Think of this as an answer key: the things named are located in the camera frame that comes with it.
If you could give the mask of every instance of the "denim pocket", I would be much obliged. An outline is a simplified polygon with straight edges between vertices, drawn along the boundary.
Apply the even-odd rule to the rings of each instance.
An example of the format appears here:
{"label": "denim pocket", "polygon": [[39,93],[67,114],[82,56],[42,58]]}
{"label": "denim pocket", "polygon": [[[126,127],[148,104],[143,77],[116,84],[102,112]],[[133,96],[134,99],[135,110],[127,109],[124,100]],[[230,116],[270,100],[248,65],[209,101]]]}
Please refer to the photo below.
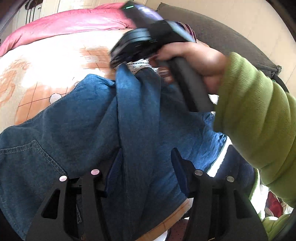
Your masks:
{"label": "denim pocket", "polygon": [[0,209],[25,239],[46,193],[66,172],[36,140],[0,150]]}

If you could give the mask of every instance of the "orange pattern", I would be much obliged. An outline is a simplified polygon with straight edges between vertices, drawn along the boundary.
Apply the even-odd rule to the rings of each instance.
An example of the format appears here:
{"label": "orange pattern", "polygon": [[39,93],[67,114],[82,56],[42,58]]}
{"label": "orange pattern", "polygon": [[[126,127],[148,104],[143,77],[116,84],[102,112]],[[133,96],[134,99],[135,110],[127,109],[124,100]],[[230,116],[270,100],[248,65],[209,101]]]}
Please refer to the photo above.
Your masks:
{"label": "orange pattern", "polygon": [[22,68],[23,70],[27,70],[28,66],[29,64],[27,62],[20,62],[17,60],[4,71],[2,76],[0,76],[0,107],[11,98],[14,92],[14,79],[17,75],[16,69]]}
{"label": "orange pattern", "polygon": [[[82,69],[99,70],[101,73],[103,73],[103,77],[112,80],[115,79],[115,70],[110,68],[110,56],[109,51],[106,47],[99,47],[92,50],[81,48],[77,51],[80,53],[79,58],[81,58],[80,63]],[[13,82],[11,80],[14,78],[12,76],[12,71],[10,71],[9,73],[11,73],[10,76],[5,76],[5,84],[3,84],[2,88],[0,89],[0,100],[1,93],[8,89],[8,85],[13,86]],[[42,82],[35,83],[33,86],[28,88],[19,103],[15,115],[15,125],[19,125],[26,120],[33,118],[39,112],[48,107],[51,104],[50,99],[53,95],[55,95],[54,99],[57,98],[57,95],[62,98],[66,94],[71,92],[75,88],[75,86],[76,84],[63,88],[53,88],[51,86],[43,84]]]}

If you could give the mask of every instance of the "metal rivet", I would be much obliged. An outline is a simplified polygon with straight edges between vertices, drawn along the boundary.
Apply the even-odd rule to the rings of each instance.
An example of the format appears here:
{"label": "metal rivet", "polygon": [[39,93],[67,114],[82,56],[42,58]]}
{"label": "metal rivet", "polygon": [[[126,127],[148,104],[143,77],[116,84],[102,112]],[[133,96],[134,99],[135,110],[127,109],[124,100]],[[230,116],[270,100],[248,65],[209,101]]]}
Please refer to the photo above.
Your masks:
{"label": "metal rivet", "polygon": [[92,171],[91,171],[91,174],[92,175],[98,175],[100,173],[100,171],[98,170],[98,169],[93,169]]}
{"label": "metal rivet", "polygon": [[67,176],[61,176],[61,177],[59,178],[59,180],[60,180],[61,182],[64,182],[64,181],[67,180]]}
{"label": "metal rivet", "polygon": [[195,170],[194,174],[197,175],[197,176],[201,176],[203,174],[203,171],[197,169],[197,170]]}
{"label": "metal rivet", "polygon": [[234,182],[234,177],[232,177],[232,176],[228,176],[226,179],[227,179],[227,181],[229,181],[230,183],[233,183],[233,182]]}

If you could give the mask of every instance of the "black strap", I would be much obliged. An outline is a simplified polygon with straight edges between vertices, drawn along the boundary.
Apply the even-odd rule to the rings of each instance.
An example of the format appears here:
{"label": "black strap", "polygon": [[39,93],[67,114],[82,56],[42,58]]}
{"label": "black strap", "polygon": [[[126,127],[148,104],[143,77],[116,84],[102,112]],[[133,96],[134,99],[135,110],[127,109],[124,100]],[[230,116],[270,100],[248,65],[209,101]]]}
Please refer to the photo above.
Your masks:
{"label": "black strap", "polygon": [[274,74],[273,77],[272,77],[271,79],[274,80],[275,82],[277,82],[277,83],[280,85],[280,87],[283,88],[283,90],[284,90],[285,92],[288,92],[288,93],[289,93],[287,86],[286,86],[286,85],[284,84],[284,82],[280,79],[280,77],[278,77],[277,75]]}

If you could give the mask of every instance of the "pink blanket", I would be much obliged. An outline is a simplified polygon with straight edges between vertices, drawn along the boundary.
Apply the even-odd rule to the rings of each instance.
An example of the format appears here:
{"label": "pink blanket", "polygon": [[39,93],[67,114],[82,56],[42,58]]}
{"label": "pink blanket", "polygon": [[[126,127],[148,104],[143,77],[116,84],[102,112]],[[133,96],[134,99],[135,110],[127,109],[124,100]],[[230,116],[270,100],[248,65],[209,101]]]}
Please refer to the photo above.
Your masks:
{"label": "pink blanket", "polygon": [[77,9],[35,20],[13,32],[0,46],[0,57],[18,46],[62,34],[135,28],[120,10],[123,3],[103,4],[95,9]]}

